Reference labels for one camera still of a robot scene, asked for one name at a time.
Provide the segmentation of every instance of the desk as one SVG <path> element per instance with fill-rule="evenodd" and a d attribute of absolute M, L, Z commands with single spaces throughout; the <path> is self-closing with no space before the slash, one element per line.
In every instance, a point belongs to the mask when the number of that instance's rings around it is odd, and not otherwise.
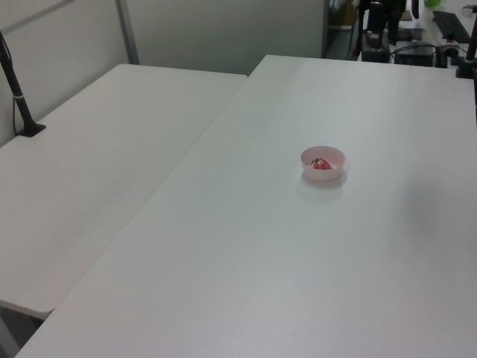
<path fill-rule="evenodd" d="M 18 358 L 474 357 L 476 156 L 470 81 L 267 56 Z"/>
<path fill-rule="evenodd" d="M 0 149 L 0 305 L 45 318 L 245 81 L 121 65 Z"/>
<path fill-rule="evenodd" d="M 401 21 L 399 26 L 402 28 L 422 28 L 423 29 L 423 39 L 421 41 L 426 43 L 431 43 L 433 45 L 444 45 L 445 40 L 442 39 L 442 33 L 439 30 L 439 27 L 433 21 L 434 15 L 432 11 L 446 11 L 448 13 L 455 13 L 458 19 L 462 22 L 462 25 L 465 27 L 469 35 L 472 33 L 474 26 L 474 21 L 476 20 L 476 15 L 473 14 L 469 17 L 464 16 L 462 8 L 465 5 L 473 4 L 467 0 L 440 0 L 440 5 L 437 7 L 425 7 L 424 0 L 420 0 L 419 3 L 419 19 L 414 19 L 411 22 Z M 407 9 L 411 10 L 411 0 L 407 1 Z M 368 11 L 364 13 L 364 27 L 367 26 L 367 14 Z M 469 47 L 468 43 L 461 44 L 461 47 L 464 50 L 467 50 Z M 460 50 L 460 56 L 465 56 L 465 52 Z"/>

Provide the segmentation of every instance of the bowl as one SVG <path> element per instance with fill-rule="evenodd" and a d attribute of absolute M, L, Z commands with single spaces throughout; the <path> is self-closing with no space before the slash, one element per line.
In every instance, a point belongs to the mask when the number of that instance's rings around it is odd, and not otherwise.
<path fill-rule="evenodd" d="M 332 168 L 328 170 L 313 169 L 311 167 L 312 161 L 317 158 L 325 159 Z M 342 151 L 323 145 L 308 148 L 301 154 L 303 174 L 309 179 L 316 181 L 330 181 L 339 177 L 345 160 L 346 157 Z"/>

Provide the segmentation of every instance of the floor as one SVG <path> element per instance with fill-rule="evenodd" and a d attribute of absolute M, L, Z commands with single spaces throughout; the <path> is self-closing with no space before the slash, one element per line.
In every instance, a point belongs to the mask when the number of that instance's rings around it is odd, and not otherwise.
<path fill-rule="evenodd" d="M 13 358 L 37 331 L 42 321 L 0 307 L 0 358 Z"/>
<path fill-rule="evenodd" d="M 349 60 L 350 35 L 349 30 L 329 30 L 326 58 Z M 352 48 L 356 37 L 355 31 Z M 0 358 L 14 358 L 40 325 L 40 320 L 0 307 Z"/>

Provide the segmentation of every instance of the wall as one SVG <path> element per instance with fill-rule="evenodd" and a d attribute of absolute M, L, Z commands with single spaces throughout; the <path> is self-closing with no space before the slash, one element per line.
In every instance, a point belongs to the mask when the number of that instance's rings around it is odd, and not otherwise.
<path fill-rule="evenodd" d="M 249 75 L 266 54 L 321 57 L 325 45 L 328 0 L 122 3 L 143 65 Z"/>
<path fill-rule="evenodd" d="M 74 0 L 4 38 L 35 120 L 115 65 L 127 63 L 114 0 Z M 10 87 L 0 71 L 0 146 L 13 138 L 11 101 Z M 17 123 L 21 127 L 21 118 Z"/>

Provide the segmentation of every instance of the keyboard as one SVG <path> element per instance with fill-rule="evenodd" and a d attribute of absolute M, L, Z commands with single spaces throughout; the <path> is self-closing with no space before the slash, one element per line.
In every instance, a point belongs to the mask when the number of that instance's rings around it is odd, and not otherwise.
<path fill-rule="evenodd" d="M 455 41 L 458 43 L 469 43 L 469 33 L 454 13 L 446 13 L 445 11 L 432 11 L 432 13 L 443 38 L 447 36 L 447 32 L 452 31 L 455 35 Z"/>

